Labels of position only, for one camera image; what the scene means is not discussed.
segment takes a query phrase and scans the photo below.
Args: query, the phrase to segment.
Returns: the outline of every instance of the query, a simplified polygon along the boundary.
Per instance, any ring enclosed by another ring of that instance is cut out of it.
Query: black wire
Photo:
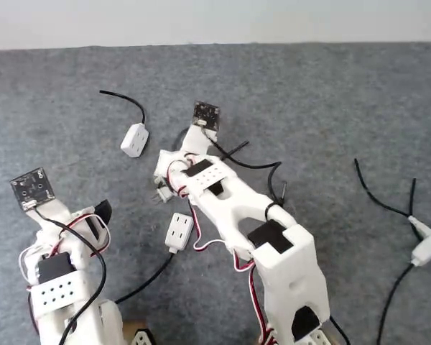
[[[414,178],[412,180],[412,186],[410,187],[410,198],[409,198],[409,215],[412,216],[414,214],[414,194],[415,194],[415,186],[417,184],[417,179]],[[415,237],[417,237],[418,241],[421,242],[423,240],[422,235],[418,232],[417,228],[414,224],[410,223],[410,227],[412,228],[412,232]]]
[[[386,210],[389,210],[389,211],[393,211],[393,212],[399,213],[399,214],[403,215],[404,217],[408,217],[408,216],[410,216],[409,214],[407,214],[407,213],[405,213],[405,212],[403,212],[403,211],[401,211],[401,210],[398,210],[397,208],[394,208],[394,207],[388,206],[388,205],[386,205],[385,203],[382,203],[379,199],[377,199],[377,198],[374,196],[374,194],[372,194],[372,193],[371,193],[371,191],[367,188],[367,185],[366,185],[366,183],[364,182],[364,179],[363,179],[363,177],[362,177],[362,173],[361,173],[361,169],[360,169],[360,167],[359,167],[358,160],[357,160],[356,158],[354,159],[354,165],[356,166],[356,171],[357,171],[357,173],[358,173],[359,181],[361,182],[362,187],[364,188],[364,190],[366,191],[367,195],[369,196],[369,198],[370,198],[370,199],[372,199],[372,201],[373,201],[374,203],[376,203],[377,205],[379,205],[379,206],[381,206],[381,207],[385,208]]]
[[[366,193],[369,195],[369,197],[374,201],[374,203],[376,203],[377,205],[380,205],[381,207],[389,210],[389,211],[393,211],[396,212],[398,214],[403,215],[404,217],[409,217],[413,215],[414,212],[414,195],[415,195],[415,187],[417,185],[417,179],[414,178],[412,179],[412,185],[410,186],[410,196],[409,196],[409,213],[403,212],[398,210],[397,208],[393,208],[391,206],[386,205],[385,203],[382,203],[379,199],[377,199],[374,194],[371,193],[371,191],[369,190],[369,188],[367,187],[366,183],[364,182],[364,179],[362,177],[362,173],[361,173],[361,168],[359,167],[359,162],[358,160],[355,158],[354,159],[354,165],[356,166],[356,171],[358,173],[358,177],[359,177],[359,181],[361,182],[364,190],[366,191]],[[418,232],[417,228],[415,228],[414,224],[410,224],[410,227],[412,228],[412,232],[414,233],[415,237],[417,237],[418,241],[421,242],[423,240],[422,235],[420,235],[420,233]]]
[[[227,159],[229,159],[231,162],[239,165],[240,167],[246,167],[248,169],[267,169],[267,168],[271,167],[272,169],[270,170],[270,173],[268,174],[268,179],[267,179],[268,191],[269,191],[270,196],[272,197],[272,199],[273,199],[273,201],[275,203],[277,203],[280,206],[284,205],[284,198],[278,198],[277,197],[276,193],[273,190],[273,183],[272,183],[273,174],[276,171],[276,169],[282,164],[282,162],[273,162],[273,163],[264,164],[264,165],[250,165],[250,164],[246,164],[246,163],[240,162],[239,160],[234,159],[217,142],[215,142],[214,140],[212,140],[212,138],[210,138],[208,136],[208,134],[206,133],[206,131],[204,129],[203,129],[203,133],[210,140],[210,142],[212,142],[212,144],[214,145],[214,147],[223,154],[224,157],[226,157]]]
[[[185,127],[175,138],[174,142],[172,143],[171,150],[177,151],[179,148],[179,143],[182,141],[182,138],[184,137],[185,133],[187,133],[189,127]]]
[[[338,333],[340,333],[340,335],[343,337],[343,339],[345,339],[346,345],[351,345],[350,339],[348,338],[348,336],[345,334],[345,332],[343,331],[343,329],[340,327],[340,325],[337,323],[337,321],[335,321],[335,319],[333,318],[333,316],[330,316],[330,322],[333,324],[333,326],[337,329]]]
[[[245,147],[248,144],[249,144],[249,140],[244,140],[242,143],[240,143],[240,145],[228,151],[227,155],[223,155],[221,157],[221,160],[226,160],[228,156],[234,155],[235,153],[237,153],[239,150],[241,150],[243,147]]]
[[[27,305],[29,306],[30,320],[32,321],[32,325],[34,326],[35,333],[37,333],[39,335],[40,333],[38,331],[37,322],[36,322],[35,317],[34,317],[34,309],[32,307],[32,295],[31,295],[31,293],[29,293],[29,295],[27,296]]]
[[[158,276],[164,271],[164,269],[168,266],[168,264],[171,262],[172,258],[174,257],[173,253],[170,253],[170,255],[167,257],[166,261],[161,265],[161,267],[142,285],[140,285],[137,289],[131,291],[127,295],[119,298],[115,301],[116,304],[119,304],[121,302],[124,302],[125,300],[133,297],[134,295],[140,293],[144,288],[152,284],[152,282],[158,278]]]
[[[399,287],[399,284],[404,279],[404,277],[414,268],[415,266],[413,264],[409,264],[407,268],[402,272],[402,274],[397,278],[396,282],[393,285],[393,288],[391,289],[391,292],[389,293],[388,300],[386,301],[386,304],[383,308],[383,313],[381,314],[380,324],[379,324],[379,335],[376,339],[376,344],[381,344],[381,335],[383,334],[383,328],[385,325],[385,319],[386,315],[388,313],[389,305],[391,304],[391,300],[393,299],[394,293],[396,292],[396,289]]]
[[[112,91],[106,91],[106,90],[99,90],[99,93],[102,93],[104,95],[110,95],[110,96],[115,96],[115,97],[119,97],[119,98],[122,98],[122,99],[126,99],[127,101],[130,101],[131,103],[137,105],[141,109],[141,112],[142,112],[142,121],[141,121],[141,123],[145,124],[145,109],[134,98],[122,95],[121,93],[112,92]]]
[[[88,309],[88,307],[94,302],[94,300],[96,300],[96,298],[101,294],[103,286],[106,283],[107,266],[106,266],[106,262],[103,260],[102,254],[87,239],[85,239],[83,236],[81,236],[78,232],[76,232],[75,230],[73,230],[72,228],[70,228],[69,226],[67,226],[63,223],[60,223],[59,221],[55,221],[54,219],[49,219],[49,218],[43,216],[37,210],[36,207],[33,209],[35,210],[35,212],[37,212],[37,214],[43,220],[49,221],[50,223],[53,223],[54,225],[59,226],[60,228],[70,232],[73,236],[77,237],[80,241],[82,241],[82,243],[84,243],[84,245],[86,245],[97,256],[97,258],[99,259],[99,262],[101,263],[101,266],[102,266],[102,278],[101,278],[101,282],[99,283],[98,288],[96,289],[94,294],[90,297],[90,299],[87,300],[86,303],[80,308],[80,310],[70,319],[70,322],[65,327],[64,333],[62,333],[61,339],[59,341],[59,345],[63,345],[65,343],[65,340],[68,337],[70,330],[72,329],[72,327],[77,322],[77,319],[80,317],[81,314],[83,314],[83,312],[86,309]]]

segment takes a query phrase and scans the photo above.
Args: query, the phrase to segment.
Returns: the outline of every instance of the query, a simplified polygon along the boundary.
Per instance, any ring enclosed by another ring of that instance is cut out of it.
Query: white connector
[[[153,343],[147,332],[139,329],[132,339],[131,345],[153,345]]]
[[[167,187],[167,185],[161,188],[157,188],[157,193],[163,203],[168,202],[168,200],[174,196],[174,194],[172,194],[171,190]]]
[[[188,243],[193,229],[193,218],[181,213],[174,213],[170,227],[167,230],[165,244],[171,253],[183,250]]]
[[[143,123],[133,124],[124,136],[120,148],[131,158],[138,157],[144,150],[148,138],[149,131],[145,129]]]
[[[414,216],[410,216],[409,221],[423,236],[423,241],[412,252],[412,264],[418,267],[423,266],[431,261],[431,228]]]

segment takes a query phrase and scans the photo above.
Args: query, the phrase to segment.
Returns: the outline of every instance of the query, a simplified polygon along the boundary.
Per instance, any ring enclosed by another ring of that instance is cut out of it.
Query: white cable connector
[[[164,243],[171,253],[184,250],[193,229],[193,218],[181,213],[174,213],[170,227],[167,230]]]
[[[145,129],[143,123],[133,124],[129,127],[128,132],[124,136],[120,148],[131,158],[141,155],[145,144],[149,138],[149,131]]]
[[[423,266],[431,261],[431,228],[414,216],[410,216],[408,219],[423,237],[423,241],[412,252],[412,264],[418,267]]]

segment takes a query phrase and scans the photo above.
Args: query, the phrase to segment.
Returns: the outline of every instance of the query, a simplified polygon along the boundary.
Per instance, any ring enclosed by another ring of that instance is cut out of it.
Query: small circuit board
[[[10,181],[14,195],[24,212],[55,199],[42,167]]]
[[[219,113],[218,106],[196,101],[192,124],[211,131],[218,131]]]

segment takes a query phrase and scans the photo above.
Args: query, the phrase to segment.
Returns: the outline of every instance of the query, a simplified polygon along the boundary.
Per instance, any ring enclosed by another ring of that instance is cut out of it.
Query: gray carpet
[[[142,157],[120,151],[137,109],[99,88],[136,97],[149,113]],[[374,344],[381,309],[416,244],[406,219],[431,225],[431,44],[87,47],[0,52],[0,344],[37,344],[27,314],[18,253],[37,230],[8,181],[43,166],[72,210],[108,198],[113,244],[104,295],[115,299],[167,256],[164,236],[183,201],[152,202],[161,148],[188,125],[195,99],[222,108],[220,143],[249,139],[237,157],[282,160],[286,209],[315,235],[333,315],[353,344]],[[235,167],[258,191],[267,171]],[[201,216],[206,239],[216,230]],[[93,260],[98,277],[98,263]],[[258,332],[247,276],[225,249],[179,253],[166,273],[124,303],[125,319],[146,318],[159,344],[252,344]],[[431,344],[431,263],[414,270],[394,298],[384,344]]]

